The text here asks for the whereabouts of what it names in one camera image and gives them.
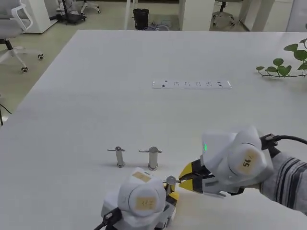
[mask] power strip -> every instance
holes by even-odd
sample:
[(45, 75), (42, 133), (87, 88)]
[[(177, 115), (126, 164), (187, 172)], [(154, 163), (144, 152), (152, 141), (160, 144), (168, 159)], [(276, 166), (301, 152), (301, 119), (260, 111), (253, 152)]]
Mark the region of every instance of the power strip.
[(153, 89), (229, 90), (231, 85), (227, 80), (155, 80)]

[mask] black stand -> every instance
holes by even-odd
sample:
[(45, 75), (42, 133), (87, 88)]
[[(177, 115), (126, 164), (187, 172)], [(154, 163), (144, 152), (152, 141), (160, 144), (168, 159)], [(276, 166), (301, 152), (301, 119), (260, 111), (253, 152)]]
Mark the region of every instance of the black stand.
[(84, 15), (68, 13), (65, 0), (62, 0), (62, 2), (63, 2), (63, 7), (64, 7), (65, 14), (59, 16), (58, 20), (60, 22), (66, 22), (66, 24), (74, 24), (74, 25), (76, 25), (80, 21), (85, 21), (86, 20), (86, 17)]

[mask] black cable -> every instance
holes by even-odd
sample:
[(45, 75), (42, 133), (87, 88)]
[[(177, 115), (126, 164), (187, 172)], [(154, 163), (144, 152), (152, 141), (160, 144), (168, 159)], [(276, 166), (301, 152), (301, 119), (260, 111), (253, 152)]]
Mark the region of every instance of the black cable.
[(302, 138), (297, 138), (297, 137), (293, 137), (293, 136), (288, 136), (288, 135), (277, 135), (273, 137), (273, 141), (279, 141), (279, 140), (295, 140), (298, 142), (301, 142), (305, 145), (307, 145), (307, 140), (302, 139)]
[(9, 114), (12, 114), (4, 105), (0, 104), (0, 106), (5, 109)]
[(2, 120), (1, 108), (0, 108), (0, 126), (3, 126), (3, 120)]
[(102, 222), (101, 224), (99, 224), (94, 230), (101, 230), (103, 227), (106, 226), (106, 223)]

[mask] leaf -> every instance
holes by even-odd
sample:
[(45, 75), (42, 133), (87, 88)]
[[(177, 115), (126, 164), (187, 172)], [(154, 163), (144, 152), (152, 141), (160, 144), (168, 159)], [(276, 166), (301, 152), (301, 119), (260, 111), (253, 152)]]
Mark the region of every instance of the leaf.
[(305, 50), (296, 50), (294, 51), (294, 57), (297, 60), (304, 61), (307, 59), (307, 52)]
[(276, 66), (281, 66), (283, 64), (283, 59), (281, 58), (274, 59), (273, 64)]
[(283, 50), (294, 52), (297, 50), (297, 48), (298, 48), (298, 44), (292, 44), (292, 45), (286, 46), (285, 48), (283, 48)]
[(299, 43), (305, 43), (307, 41), (307, 38), (305, 38), (304, 40), (300, 41)]
[(270, 66), (268, 67), (265, 71), (267, 72), (274, 72), (274, 73), (278, 73), (277, 68)]
[(279, 67), (278, 67), (278, 72), (284, 77), (284, 76), (286, 76), (288, 73), (290, 73), (291, 69), (292, 69), (292, 66), (287, 66), (287, 67), (285, 67), (285, 66), (279, 66)]
[(303, 63), (297, 70), (307, 70), (307, 64)]
[(263, 70), (264, 69), (264, 66), (258, 66), (256, 67), (256, 70), (260, 71), (260, 70)]

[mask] label sticker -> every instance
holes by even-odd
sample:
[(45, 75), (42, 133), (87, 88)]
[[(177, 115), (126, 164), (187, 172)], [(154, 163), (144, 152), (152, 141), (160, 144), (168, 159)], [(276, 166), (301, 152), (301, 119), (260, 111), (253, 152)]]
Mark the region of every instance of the label sticker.
[(136, 198), (136, 210), (154, 210), (156, 207), (156, 198), (150, 197), (137, 197)]
[(238, 170), (250, 174), (252, 169), (255, 167), (258, 158), (258, 153), (252, 149), (249, 149), (245, 153), (245, 157), (238, 167)]
[(141, 172), (135, 172), (132, 176), (140, 179), (141, 181), (144, 181), (145, 183), (149, 182), (151, 178), (149, 176), (146, 176), (145, 174)]

